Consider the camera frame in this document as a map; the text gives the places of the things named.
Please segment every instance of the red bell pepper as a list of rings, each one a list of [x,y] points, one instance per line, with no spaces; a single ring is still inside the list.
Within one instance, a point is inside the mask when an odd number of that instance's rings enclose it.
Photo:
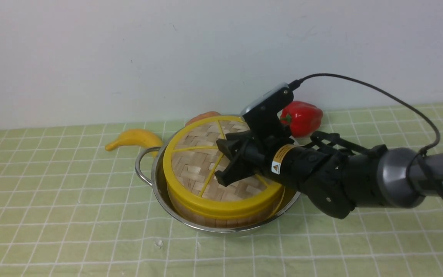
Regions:
[[[293,101],[281,113],[280,120],[289,124],[294,137],[306,137],[320,127],[323,112],[318,107],[301,101]]]

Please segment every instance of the black object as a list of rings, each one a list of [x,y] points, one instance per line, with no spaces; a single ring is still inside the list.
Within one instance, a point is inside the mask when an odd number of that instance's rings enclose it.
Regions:
[[[386,145],[366,149],[337,133],[317,131],[311,143],[293,145],[288,126],[277,113],[293,101],[293,90],[303,81],[320,76],[364,84],[405,105],[432,126],[435,141],[418,152]],[[338,219],[355,207],[409,209],[429,195],[443,199],[443,154],[427,156],[440,142],[440,132],[420,111],[375,86],[336,74],[313,74],[277,86],[248,105],[241,117],[250,129],[217,141],[218,149],[230,160],[224,171],[215,172],[223,186],[260,174],[306,194],[318,209]]]

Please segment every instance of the bamboo steamer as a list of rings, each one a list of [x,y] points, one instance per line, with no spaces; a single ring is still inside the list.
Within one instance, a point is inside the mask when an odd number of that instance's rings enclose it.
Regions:
[[[195,121],[172,137],[163,170],[178,214],[206,227],[236,228],[264,221],[278,210],[285,192],[281,184],[254,175],[224,187],[215,178],[215,171],[230,162],[216,140],[246,130],[239,117],[214,116]]]

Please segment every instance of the stainless steel pot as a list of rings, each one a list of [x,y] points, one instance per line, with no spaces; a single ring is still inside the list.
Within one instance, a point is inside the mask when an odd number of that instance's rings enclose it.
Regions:
[[[286,188],[285,194],[283,195],[283,201],[281,202],[279,210],[276,212],[275,215],[270,217],[269,219],[266,219],[265,221],[262,221],[257,224],[248,225],[244,227],[238,227],[238,228],[210,228],[202,225],[198,225],[196,223],[190,222],[189,220],[183,218],[180,216],[173,208],[172,203],[170,201],[170,198],[167,193],[167,181],[165,179],[165,175],[163,173],[163,155],[165,154],[165,149],[170,142],[167,141],[162,147],[151,147],[149,149],[145,149],[142,151],[139,156],[136,159],[135,163],[135,170],[136,174],[140,179],[142,179],[146,184],[149,184],[152,189],[153,193],[155,194],[156,199],[160,203],[160,205],[165,209],[168,214],[170,214],[172,217],[177,219],[179,222],[185,224],[186,226],[189,226],[191,228],[194,228],[198,231],[204,231],[211,234],[227,234],[227,233],[238,233],[238,234],[246,234],[250,233],[251,231],[254,231],[256,229],[262,228],[263,226],[267,225],[271,221],[277,219],[282,214],[284,214],[294,203],[297,201],[298,197],[300,196],[300,193],[298,191],[290,190]],[[151,179],[146,177],[146,175],[141,172],[140,169],[140,163],[143,157],[150,153],[158,151],[157,156],[153,160],[153,167],[151,171]]]

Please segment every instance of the warning label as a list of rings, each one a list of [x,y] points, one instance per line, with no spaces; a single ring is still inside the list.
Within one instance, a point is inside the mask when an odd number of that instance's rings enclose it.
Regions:
[[[273,161],[271,163],[271,172],[278,175],[280,174],[281,162],[283,161],[283,158],[286,156],[288,151],[290,151],[294,147],[297,147],[297,145],[286,144],[276,152],[275,156],[273,157]]]

